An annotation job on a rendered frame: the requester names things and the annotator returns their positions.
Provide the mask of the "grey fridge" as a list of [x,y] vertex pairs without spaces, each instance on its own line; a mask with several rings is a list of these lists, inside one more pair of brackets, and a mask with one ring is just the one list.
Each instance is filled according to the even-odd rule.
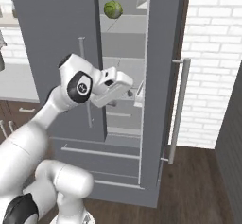
[[[104,5],[112,0],[98,0],[99,18],[104,14]],[[49,129],[50,139],[52,137],[67,138],[75,140],[87,140],[105,142],[108,135],[122,136],[140,139],[138,185],[140,186],[140,160],[142,153],[143,133],[143,107],[134,106],[135,94],[141,84],[146,81],[147,66],[147,35],[148,35],[148,6],[146,9],[136,7],[137,0],[115,0],[122,8],[122,15],[145,15],[147,18],[146,32],[144,34],[131,33],[101,33],[101,50],[103,68],[116,67],[118,70],[129,75],[134,84],[130,89],[132,97],[127,93],[117,99],[115,107],[107,105],[101,109],[91,105],[91,116],[93,127],[89,128],[86,105],[80,105],[70,112],[64,113],[57,118]],[[159,185],[164,161],[161,157],[161,169],[159,174]]]

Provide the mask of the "grey closed fridge door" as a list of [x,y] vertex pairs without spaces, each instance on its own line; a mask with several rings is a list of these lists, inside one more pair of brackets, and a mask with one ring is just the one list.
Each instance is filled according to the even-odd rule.
[[98,0],[13,2],[41,103],[61,83],[61,60],[71,53],[80,55],[78,37],[85,37],[85,59],[103,68]]

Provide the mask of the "grey open fridge door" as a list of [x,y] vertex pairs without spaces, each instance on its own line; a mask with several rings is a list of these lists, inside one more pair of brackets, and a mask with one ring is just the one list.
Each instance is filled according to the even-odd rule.
[[177,76],[173,61],[181,58],[188,1],[149,0],[139,177],[139,203],[147,207],[158,202],[161,157],[169,134]]

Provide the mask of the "green cabbage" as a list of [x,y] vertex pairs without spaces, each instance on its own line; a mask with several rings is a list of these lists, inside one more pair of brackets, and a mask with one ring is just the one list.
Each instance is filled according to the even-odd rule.
[[104,5],[104,13],[109,19],[118,19],[123,14],[123,8],[118,1],[112,0]]

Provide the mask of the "brown cupboard drawer front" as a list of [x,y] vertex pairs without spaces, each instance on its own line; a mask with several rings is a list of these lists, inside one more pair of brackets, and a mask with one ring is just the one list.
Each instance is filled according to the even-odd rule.
[[[38,109],[40,108],[39,103],[29,103],[29,102],[17,102],[17,101],[8,101],[7,102],[10,114],[13,116],[15,120],[23,120],[23,121],[28,121],[31,119]],[[36,111],[34,113],[30,112],[19,112],[20,108],[24,109],[33,109],[35,108]]]

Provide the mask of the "grey fridge drawer front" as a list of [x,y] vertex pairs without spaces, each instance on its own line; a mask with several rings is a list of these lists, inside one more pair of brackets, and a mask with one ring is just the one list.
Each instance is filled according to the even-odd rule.
[[108,135],[105,142],[52,137],[54,156],[57,160],[84,169],[108,174],[138,177],[139,160],[63,151],[61,147],[122,153],[139,156],[140,139]]
[[[132,176],[96,171],[92,171],[92,174],[95,180],[138,185],[138,179]],[[158,205],[159,193],[160,185],[152,189],[145,188],[145,190],[140,190],[95,183],[93,192],[90,194],[89,198],[156,208]]]

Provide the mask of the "dark grey wall fixture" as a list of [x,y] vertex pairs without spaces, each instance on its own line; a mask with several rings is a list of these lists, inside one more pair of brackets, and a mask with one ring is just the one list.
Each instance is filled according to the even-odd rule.
[[5,42],[2,32],[0,30],[0,72],[5,70],[5,62],[1,51],[4,46],[7,46],[7,43]]

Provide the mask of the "grey fridge shelf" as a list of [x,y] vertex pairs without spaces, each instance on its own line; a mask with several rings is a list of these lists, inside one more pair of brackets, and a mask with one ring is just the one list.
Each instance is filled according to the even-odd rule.
[[147,18],[145,15],[122,15],[118,19],[109,19],[101,14],[100,25],[102,33],[144,34]]

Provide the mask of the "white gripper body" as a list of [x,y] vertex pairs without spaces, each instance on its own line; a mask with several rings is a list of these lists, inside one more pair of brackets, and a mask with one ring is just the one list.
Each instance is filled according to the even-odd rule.
[[133,85],[133,79],[121,71],[113,79],[105,80],[97,86],[99,93],[92,93],[91,102],[98,108],[116,100]]

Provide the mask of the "pale wall shelf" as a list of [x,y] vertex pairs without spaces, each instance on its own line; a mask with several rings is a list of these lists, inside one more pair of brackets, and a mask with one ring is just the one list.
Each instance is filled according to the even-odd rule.
[[0,5],[0,27],[18,27],[19,21],[13,1]]

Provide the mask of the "dark grey counter side panel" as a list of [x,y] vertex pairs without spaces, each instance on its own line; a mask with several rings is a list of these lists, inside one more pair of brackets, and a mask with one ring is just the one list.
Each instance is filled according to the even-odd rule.
[[242,66],[216,141],[216,156],[233,212],[233,224],[242,224]]

